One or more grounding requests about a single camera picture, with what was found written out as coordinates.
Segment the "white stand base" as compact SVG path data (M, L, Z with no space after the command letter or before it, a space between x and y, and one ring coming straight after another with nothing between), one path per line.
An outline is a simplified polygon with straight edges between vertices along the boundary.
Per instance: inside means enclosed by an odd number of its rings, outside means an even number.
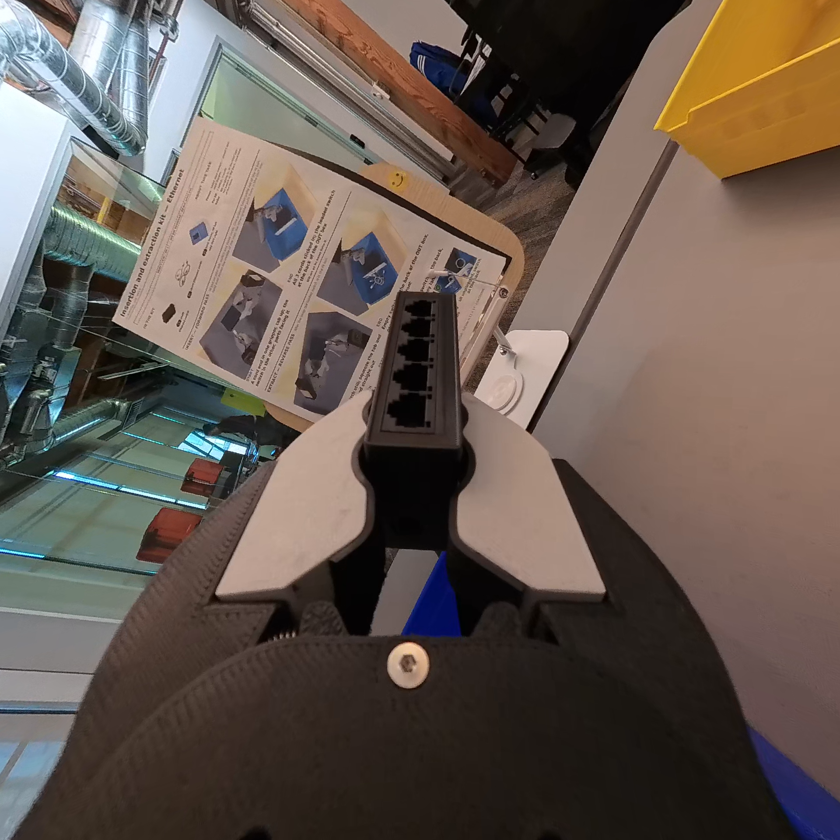
M475 392L478 400L529 427L570 346L563 331L494 329L497 349Z

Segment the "black office chair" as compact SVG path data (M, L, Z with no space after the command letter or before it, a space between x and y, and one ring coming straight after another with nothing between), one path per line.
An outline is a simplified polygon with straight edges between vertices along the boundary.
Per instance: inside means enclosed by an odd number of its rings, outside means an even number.
M489 46L486 69L514 76L528 105L574 121L556 154L577 189L594 158L591 136L655 36L687 2L450 1Z

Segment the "blue plastic bin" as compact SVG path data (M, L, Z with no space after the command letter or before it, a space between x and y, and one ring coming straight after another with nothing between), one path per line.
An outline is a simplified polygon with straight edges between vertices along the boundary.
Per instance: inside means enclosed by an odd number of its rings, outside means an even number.
M461 635L455 592L441 553L402 630L404 636ZM797 837L838 839L839 803L764 736L748 728L760 768Z

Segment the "blue striped jacket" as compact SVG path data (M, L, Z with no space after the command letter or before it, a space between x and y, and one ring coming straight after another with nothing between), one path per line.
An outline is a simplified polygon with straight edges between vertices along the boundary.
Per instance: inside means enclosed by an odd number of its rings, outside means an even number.
M487 128L497 123L497 114L486 97L478 97L474 101L462 100L469 70L465 59L444 47L420 40L413 42L409 58L412 67L478 124Z

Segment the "printed instruction poster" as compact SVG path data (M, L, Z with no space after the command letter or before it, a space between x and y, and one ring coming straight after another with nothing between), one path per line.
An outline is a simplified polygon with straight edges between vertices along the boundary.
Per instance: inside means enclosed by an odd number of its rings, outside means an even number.
M271 278L305 233L298 213L258 212L255 187L293 154L318 158L197 118L113 316L158 350L257 399L245 384L254 381L268 304L280 302ZM470 274L454 250L444 270L428 271L429 292L457 301L455 279Z

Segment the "wooden ceiling beam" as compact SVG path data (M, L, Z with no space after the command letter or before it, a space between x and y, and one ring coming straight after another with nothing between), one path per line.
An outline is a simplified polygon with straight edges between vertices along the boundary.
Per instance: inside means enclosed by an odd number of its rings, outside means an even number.
M510 179L517 159L493 140L341 1L286 1L285 5L386 89L391 102L468 168L495 187Z

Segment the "black network switch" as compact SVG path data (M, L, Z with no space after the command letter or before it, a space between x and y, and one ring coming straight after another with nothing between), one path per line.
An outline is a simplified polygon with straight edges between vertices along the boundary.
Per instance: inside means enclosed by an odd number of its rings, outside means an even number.
M444 551L466 468L455 297L395 298L361 466L387 548Z

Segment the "yellow plastic bin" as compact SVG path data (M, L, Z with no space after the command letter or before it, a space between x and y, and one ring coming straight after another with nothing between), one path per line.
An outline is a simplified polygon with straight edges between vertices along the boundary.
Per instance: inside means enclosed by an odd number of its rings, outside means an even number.
M721 2L655 129L720 180L837 147L839 2Z

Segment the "red storage box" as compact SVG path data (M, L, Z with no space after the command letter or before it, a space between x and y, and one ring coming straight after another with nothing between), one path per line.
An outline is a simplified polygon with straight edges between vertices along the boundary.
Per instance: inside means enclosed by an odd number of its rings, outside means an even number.
M207 458L195 458L185 472L182 492L210 498L214 495L224 466Z
M162 564L196 530L202 519L194 512L161 508L143 534L136 560Z

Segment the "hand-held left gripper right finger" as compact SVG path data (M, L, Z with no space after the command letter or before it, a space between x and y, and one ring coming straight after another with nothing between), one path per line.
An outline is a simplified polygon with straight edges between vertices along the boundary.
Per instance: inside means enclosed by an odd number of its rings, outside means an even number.
M455 500L454 546L523 601L602 601L605 584L548 451L475 396L462 403L473 467Z

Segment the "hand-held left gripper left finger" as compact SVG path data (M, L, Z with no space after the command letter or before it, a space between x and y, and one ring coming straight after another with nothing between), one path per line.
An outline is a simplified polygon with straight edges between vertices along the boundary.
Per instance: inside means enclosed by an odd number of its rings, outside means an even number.
M216 588L219 601L327 601L332 564L372 533L359 466L369 396L355 396L277 459Z

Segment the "silver air duct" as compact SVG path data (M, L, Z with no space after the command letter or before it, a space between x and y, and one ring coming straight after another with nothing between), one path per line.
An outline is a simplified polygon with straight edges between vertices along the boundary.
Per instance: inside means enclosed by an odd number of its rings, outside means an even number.
M54 201L43 233L45 255L71 265L95 266L103 273L127 275L140 255L140 246L109 228Z
M73 2L78 11L64 47L23 2L1 2L2 80L95 133L112 155L141 155L148 139L150 29L179 35L178 2Z

